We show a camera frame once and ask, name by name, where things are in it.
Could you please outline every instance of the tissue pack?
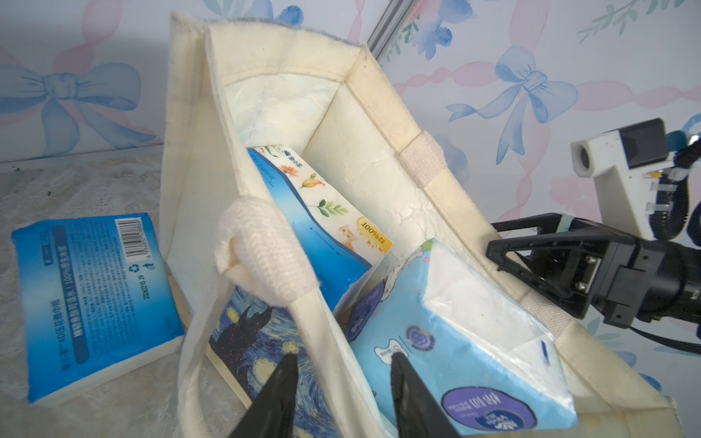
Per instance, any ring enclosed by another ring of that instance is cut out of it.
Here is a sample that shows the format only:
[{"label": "tissue pack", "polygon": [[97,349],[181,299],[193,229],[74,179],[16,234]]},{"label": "tissue pack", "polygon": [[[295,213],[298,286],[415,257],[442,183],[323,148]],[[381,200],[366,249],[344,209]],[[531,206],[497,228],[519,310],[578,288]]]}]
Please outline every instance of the tissue pack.
[{"label": "tissue pack", "polygon": [[293,150],[248,149],[338,316],[358,295],[392,242]]},{"label": "tissue pack", "polygon": [[29,394],[53,406],[177,351],[184,330],[148,214],[13,231]]},{"label": "tissue pack", "polygon": [[394,424],[395,353],[409,359],[461,435],[577,423],[549,331],[435,239],[358,300],[345,334]]}]

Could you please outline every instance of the black cable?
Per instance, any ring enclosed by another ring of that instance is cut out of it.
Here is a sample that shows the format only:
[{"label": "black cable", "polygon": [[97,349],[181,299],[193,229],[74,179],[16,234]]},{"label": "black cable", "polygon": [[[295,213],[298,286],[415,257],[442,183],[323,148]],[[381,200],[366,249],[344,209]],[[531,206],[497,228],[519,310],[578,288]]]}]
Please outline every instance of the black cable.
[{"label": "black cable", "polygon": [[691,238],[691,241],[694,242],[694,245],[701,247],[701,203],[698,203],[694,213],[691,214],[686,233]]},{"label": "black cable", "polygon": [[675,350],[684,351],[686,353],[694,353],[696,355],[701,355],[701,344],[675,341],[674,339],[663,338],[661,336],[656,336],[652,333],[647,333],[646,331],[640,331],[635,327],[630,327],[630,329],[638,333],[640,336],[643,336],[644,338],[650,339],[651,341],[655,341],[656,343],[661,343],[665,347],[670,347]]},{"label": "black cable", "polygon": [[[697,140],[690,146],[680,150],[674,156],[674,167],[689,169],[693,163],[701,158],[701,141]],[[653,235],[658,240],[672,240],[684,229],[686,219],[689,215],[689,187],[688,176],[681,181],[669,178],[669,174],[664,173],[660,177],[659,184],[676,185],[675,191],[658,190],[658,205],[672,204],[672,210],[663,212],[655,211],[650,215],[650,227]]]}]

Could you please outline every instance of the blue bow pattern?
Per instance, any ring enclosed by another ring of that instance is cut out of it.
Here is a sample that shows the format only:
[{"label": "blue bow pattern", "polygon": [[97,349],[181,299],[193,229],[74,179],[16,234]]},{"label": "blue bow pattern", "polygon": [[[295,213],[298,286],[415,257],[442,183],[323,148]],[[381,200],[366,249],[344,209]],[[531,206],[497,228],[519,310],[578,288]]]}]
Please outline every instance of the blue bow pattern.
[{"label": "blue bow pattern", "polygon": [[40,76],[14,64],[0,64],[0,114],[26,111],[47,101],[41,110],[46,136],[44,156],[71,151],[80,140],[78,123],[58,102],[71,100],[103,139],[117,149],[134,147],[156,138],[119,125],[88,104],[130,111],[139,105],[141,78],[130,65],[110,62],[82,76],[54,73]]},{"label": "blue bow pattern", "polygon": [[[497,117],[511,107],[522,88],[526,91],[536,120],[540,123],[551,121],[577,102],[577,87],[567,82],[549,81],[546,75],[536,71],[536,59],[533,53],[522,47],[512,46],[507,50],[497,62],[494,73],[503,81],[516,83],[516,85],[507,88],[481,109],[475,109],[466,104],[448,105],[446,109],[453,112],[449,122],[471,114],[477,114],[482,118]],[[508,149],[520,155],[526,153],[522,126],[527,104],[528,100],[523,96],[509,116],[499,139],[496,164],[501,163]]]}]

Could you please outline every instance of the flower illustration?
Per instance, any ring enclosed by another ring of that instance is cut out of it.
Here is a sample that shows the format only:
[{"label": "flower illustration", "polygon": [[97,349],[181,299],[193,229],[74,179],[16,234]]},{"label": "flower illustration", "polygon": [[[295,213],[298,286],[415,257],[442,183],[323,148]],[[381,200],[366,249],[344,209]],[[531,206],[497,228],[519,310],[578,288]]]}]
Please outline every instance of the flower illustration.
[{"label": "flower illustration", "polygon": [[316,178],[316,173],[313,173],[313,174],[309,175],[309,179],[306,179],[306,180],[302,183],[302,187],[312,188],[312,187],[318,186],[319,184],[321,184],[321,185],[323,185],[323,186],[326,186],[326,184],[322,183],[321,181],[319,181],[318,179],[315,179],[315,178]]},{"label": "flower illustration", "polygon": [[434,135],[436,143],[443,149],[443,156],[448,169],[453,172],[453,176],[458,180],[463,189],[467,189],[470,172],[468,171],[468,157],[461,149],[456,148],[447,134]]},{"label": "flower illustration", "polygon": [[428,61],[435,56],[436,46],[448,47],[453,41],[453,32],[441,24],[457,24],[467,20],[472,17],[472,6],[468,0],[442,0],[440,5],[436,0],[423,0],[414,11],[416,18],[419,13],[422,13],[422,21],[426,25],[416,29],[412,43],[419,54],[426,54]]},{"label": "flower illustration", "polygon": [[299,176],[299,171],[297,170],[296,167],[292,166],[286,166],[286,165],[281,165],[280,170],[282,170],[284,173],[288,174],[291,177],[298,177]]}]

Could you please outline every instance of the facial tissue package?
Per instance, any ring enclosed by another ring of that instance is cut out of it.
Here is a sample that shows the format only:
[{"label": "facial tissue package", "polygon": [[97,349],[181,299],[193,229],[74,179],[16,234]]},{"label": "facial tissue package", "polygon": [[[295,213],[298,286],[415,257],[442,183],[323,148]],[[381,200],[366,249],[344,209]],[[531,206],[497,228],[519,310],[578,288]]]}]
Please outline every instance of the facial tissue package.
[{"label": "facial tissue package", "polygon": [[293,150],[263,146],[248,153],[339,316],[392,242]]},{"label": "facial tissue package", "polygon": [[409,359],[461,435],[577,423],[550,332],[436,239],[359,299],[345,330],[394,424],[394,353]]}]

